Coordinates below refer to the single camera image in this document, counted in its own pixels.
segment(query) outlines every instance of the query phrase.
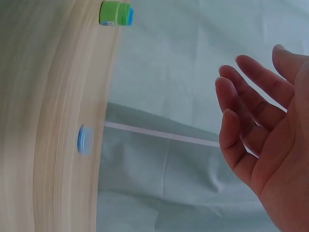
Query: hand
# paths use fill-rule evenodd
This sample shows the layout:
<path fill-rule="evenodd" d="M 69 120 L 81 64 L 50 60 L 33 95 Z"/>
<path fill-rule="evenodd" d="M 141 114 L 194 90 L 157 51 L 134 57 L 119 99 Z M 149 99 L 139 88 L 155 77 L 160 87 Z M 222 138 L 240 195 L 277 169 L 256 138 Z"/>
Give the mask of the hand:
<path fill-rule="evenodd" d="M 275 46 L 273 63 L 285 79 L 248 56 L 236 62 L 287 113 L 234 68 L 221 67 L 216 92 L 224 112 L 220 146 L 225 160 L 280 230 L 309 232 L 309 57 Z"/>

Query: blue bottle cap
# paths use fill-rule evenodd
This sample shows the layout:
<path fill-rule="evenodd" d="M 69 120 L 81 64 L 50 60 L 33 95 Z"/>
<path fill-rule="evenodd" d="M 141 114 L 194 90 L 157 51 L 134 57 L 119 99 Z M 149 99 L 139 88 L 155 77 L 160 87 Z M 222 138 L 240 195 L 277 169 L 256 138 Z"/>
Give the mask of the blue bottle cap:
<path fill-rule="evenodd" d="M 130 8 L 129 20 L 128 20 L 128 23 L 127 23 L 128 26 L 131 26 L 132 23 L 133 23 L 133 15 L 134 15 L 134 10 L 133 10 L 133 8 L 131 7 L 131 8 Z"/>
<path fill-rule="evenodd" d="M 90 156 L 93 146 L 93 130 L 82 126 L 78 133 L 77 148 L 82 156 Z"/>

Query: curved wooden edge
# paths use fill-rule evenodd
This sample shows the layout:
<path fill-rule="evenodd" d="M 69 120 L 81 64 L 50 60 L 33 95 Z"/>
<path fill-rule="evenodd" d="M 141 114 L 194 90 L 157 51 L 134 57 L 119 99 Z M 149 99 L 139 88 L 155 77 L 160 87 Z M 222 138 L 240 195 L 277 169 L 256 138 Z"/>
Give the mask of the curved wooden edge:
<path fill-rule="evenodd" d="M 120 28 L 99 0 L 7 0 L 0 49 L 0 231 L 95 232 L 98 170 Z M 89 157 L 81 125 L 95 129 Z"/>

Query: wrinkled fabric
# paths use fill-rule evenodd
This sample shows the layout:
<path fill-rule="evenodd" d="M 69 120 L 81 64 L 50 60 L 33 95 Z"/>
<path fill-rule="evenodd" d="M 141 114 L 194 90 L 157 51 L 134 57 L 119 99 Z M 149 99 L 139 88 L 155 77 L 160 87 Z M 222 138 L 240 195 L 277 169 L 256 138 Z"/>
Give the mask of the wrinkled fabric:
<path fill-rule="evenodd" d="M 124 128 L 218 142 L 222 113 L 214 80 L 221 65 L 235 66 L 235 57 L 246 54 L 275 71 L 275 44 L 309 53 L 306 0 L 131 3 L 134 23 L 123 31 L 106 116 Z M 104 232 L 278 231 L 218 147 L 112 127 L 104 132 L 97 226 Z"/>

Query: fingers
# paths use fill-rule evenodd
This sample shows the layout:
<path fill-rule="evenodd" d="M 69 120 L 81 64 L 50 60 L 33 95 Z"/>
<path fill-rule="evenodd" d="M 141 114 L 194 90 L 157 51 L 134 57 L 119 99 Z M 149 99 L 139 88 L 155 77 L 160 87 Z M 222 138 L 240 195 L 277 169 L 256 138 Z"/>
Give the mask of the fingers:
<path fill-rule="evenodd" d="M 294 84 L 298 69 L 306 61 L 309 61 L 309 57 L 293 54 L 279 44 L 273 49 L 272 60 L 278 73 L 288 82 Z"/>
<path fill-rule="evenodd" d="M 295 80 L 295 106 L 298 111 L 298 118 L 302 131 L 309 138 L 309 62 L 306 62 L 299 69 Z"/>
<path fill-rule="evenodd" d="M 220 147 L 227 164 L 239 179 L 250 186 L 257 158 L 246 151 L 239 135 L 240 124 L 237 114 L 229 109 L 225 110 L 220 132 Z"/>
<path fill-rule="evenodd" d="M 264 68 L 251 57 L 239 56 L 236 58 L 236 62 L 244 74 L 273 100 L 285 109 L 289 107 L 291 99 L 294 96 L 294 86 L 291 83 Z"/>
<path fill-rule="evenodd" d="M 268 103 L 257 91 L 247 84 L 233 67 L 223 66 L 219 73 L 220 76 L 233 82 L 244 106 L 259 125 L 271 131 L 285 117 L 283 110 Z"/>
<path fill-rule="evenodd" d="M 234 111 L 240 122 L 240 137 L 244 144 L 256 155 L 259 155 L 269 135 L 268 130 L 258 126 L 252 119 L 249 111 L 240 101 L 233 83 L 223 77 L 216 81 L 216 92 L 221 110 Z"/>

